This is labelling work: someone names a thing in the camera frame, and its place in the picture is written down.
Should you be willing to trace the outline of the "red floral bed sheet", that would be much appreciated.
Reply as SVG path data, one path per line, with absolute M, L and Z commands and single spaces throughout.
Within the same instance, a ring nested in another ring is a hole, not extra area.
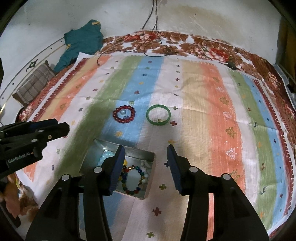
M 166 125 L 147 121 L 154 104 L 170 109 Z M 226 160 L 224 170 L 253 163 L 264 175 L 295 149 L 295 110 L 274 67 L 241 48 L 178 32 L 138 31 L 104 38 L 93 55 L 80 52 L 16 121 L 53 118 L 70 131 L 44 151 L 51 160 L 81 159 L 100 139 L 157 154 L 173 145 L 203 166 L 212 158 Z

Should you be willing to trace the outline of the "black charger plug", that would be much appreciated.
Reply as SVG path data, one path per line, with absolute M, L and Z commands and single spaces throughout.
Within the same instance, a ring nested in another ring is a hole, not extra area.
M 236 67 L 236 65 L 233 63 L 233 62 L 231 62 L 231 61 L 227 61 L 227 64 L 226 64 L 230 69 L 232 69 L 232 70 L 237 70 L 237 67 Z

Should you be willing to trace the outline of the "green jade bangle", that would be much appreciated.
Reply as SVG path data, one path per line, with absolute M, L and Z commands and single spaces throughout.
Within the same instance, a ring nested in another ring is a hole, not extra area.
M 170 109 L 162 104 L 154 104 L 147 109 L 147 121 L 154 126 L 164 126 L 171 120 Z

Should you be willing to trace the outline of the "teal green garment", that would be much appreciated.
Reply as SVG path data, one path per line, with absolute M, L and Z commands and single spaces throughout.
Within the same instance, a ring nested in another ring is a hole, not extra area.
M 75 61 L 80 52 L 93 55 L 102 48 L 101 23 L 97 20 L 90 20 L 83 27 L 65 33 L 64 40 L 66 50 L 54 67 L 55 73 L 68 67 L 72 61 Z

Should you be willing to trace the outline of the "grey checkered pillow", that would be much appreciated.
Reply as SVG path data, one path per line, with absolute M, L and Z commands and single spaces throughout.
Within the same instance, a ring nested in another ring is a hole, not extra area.
M 23 107 L 26 107 L 43 90 L 47 83 L 55 76 L 55 72 L 46 60 L 25 80 L 13 98 Z

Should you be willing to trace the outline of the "silver metal tin box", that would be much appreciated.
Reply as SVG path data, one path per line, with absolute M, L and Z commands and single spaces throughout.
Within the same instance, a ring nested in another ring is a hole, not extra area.
M 95 139 L 87 151 L 80 167 L 80 174 L 101 167 L 115 156 L 119 144 Z M 154 161 L 154 153 L 123 146 L 125 159 L 122 164 L 116 191 L 139 199 L 144 199 L 148 189 L 149 179 Z

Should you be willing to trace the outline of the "striped colourful cloth mat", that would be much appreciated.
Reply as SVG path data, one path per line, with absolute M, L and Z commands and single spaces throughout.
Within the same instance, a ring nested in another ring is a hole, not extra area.
M 136 196 L 119 187 L 105 198 L 114 240 L 179 240 L 188 197 L 176 190 L 167 146 L 205 173 L 228 173 L 254 206 L 269 235 L 295 207 L 295 161 L 273 94 L 263 80 L 191 57 L 81 53 L 46 92 L 30 120 L 70 126 L 49 142 L 43 159 L 17 175 L 41 205 L 63 174 L 77 176 L 91 145 L 103 141 L 152 153 L 135 165 L 148 184 Z

